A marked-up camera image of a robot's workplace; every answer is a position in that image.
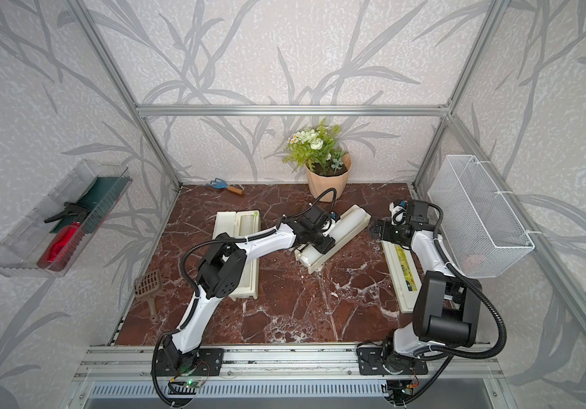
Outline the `cream dispenser lid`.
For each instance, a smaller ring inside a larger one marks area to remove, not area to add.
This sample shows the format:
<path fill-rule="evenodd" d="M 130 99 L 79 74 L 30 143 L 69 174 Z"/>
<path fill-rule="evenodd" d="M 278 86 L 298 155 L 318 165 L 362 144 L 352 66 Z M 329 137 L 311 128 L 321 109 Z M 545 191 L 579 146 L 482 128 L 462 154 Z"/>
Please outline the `cream dispenser lid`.
<path fill-rule="evenodd" d="M 422 286 L 412 253 L 386 241 L 382 242 L 382 246 L 400 312 L 410 314 Z"/>
<path fill-rule="evenodd" d="M 236 237 L 239 232 L 236 211 L 220 211 L 216 213 L 216 221 L 212 237 L 217 239 L 222 233 Z"/>

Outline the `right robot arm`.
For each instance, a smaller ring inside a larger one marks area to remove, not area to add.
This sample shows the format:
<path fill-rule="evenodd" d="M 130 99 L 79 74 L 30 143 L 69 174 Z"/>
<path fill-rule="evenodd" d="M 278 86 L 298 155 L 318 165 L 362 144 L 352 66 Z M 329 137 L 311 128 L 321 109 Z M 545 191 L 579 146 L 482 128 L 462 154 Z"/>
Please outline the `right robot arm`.
<path fill-rule="evenodd" d="M 383 359 L 435 360 L 445 355 L 485 360 L 501 353 L 508 334 L 503 318 L 485 296 L 482 285 L 456 266 L 443 244 L 440 206 L 422 200 L 390 203 L 391 217 L 375 222 L 373 235 L 414 253 L 424 271 L 412 311 L 412 325 L 399 328 L 383 342 Z M 494 318 L 498 331 L 495 344 L 471 352 L 477 338 L 481 307 Z"/>

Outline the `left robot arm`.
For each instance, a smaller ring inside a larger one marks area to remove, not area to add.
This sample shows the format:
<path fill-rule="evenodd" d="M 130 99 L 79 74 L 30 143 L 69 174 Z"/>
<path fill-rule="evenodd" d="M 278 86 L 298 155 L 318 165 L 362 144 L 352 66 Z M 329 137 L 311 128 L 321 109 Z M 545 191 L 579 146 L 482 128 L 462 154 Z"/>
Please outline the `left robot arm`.
<path fill-rule="evenodd" d="M 182 277 L 193 288 L 192 299 L 175 330 L 165 332 L 156 342 L 151 376 L 158 376 L 159 363 L 176 377 L 194 370 L 204 331 L 221 301 L 238 287 L 247 264 L 299 245 L 311 245 L 325 255 L 336 246 L 330 232 L 340 221 L 335 211 L 313 205 L 258 233 L 244 237 L 221 233 L 192 247 L 179 264 Z"/>

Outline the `white plastic wrap roll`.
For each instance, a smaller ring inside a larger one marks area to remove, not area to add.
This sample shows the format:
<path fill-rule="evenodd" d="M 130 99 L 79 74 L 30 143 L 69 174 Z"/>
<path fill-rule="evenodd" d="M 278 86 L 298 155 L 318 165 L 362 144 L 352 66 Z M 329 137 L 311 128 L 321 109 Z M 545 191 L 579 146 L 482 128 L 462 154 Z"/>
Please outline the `white plastic wrap roll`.
<path fill-rule="evenodd" d="M 344 212 L 341 220 L 329 232 L 334 238 L 335 245 L 326 254 L 321 254 L 312 245 L 303 250 L 296 249 L 296 259 L 301 262 L 310 272 L 317 270 L 322 264 L 339 252 L 344 245 L 350 242 L 359 232 L 364 230 L 371 220 L 371 215 L 356 204 Z"/>

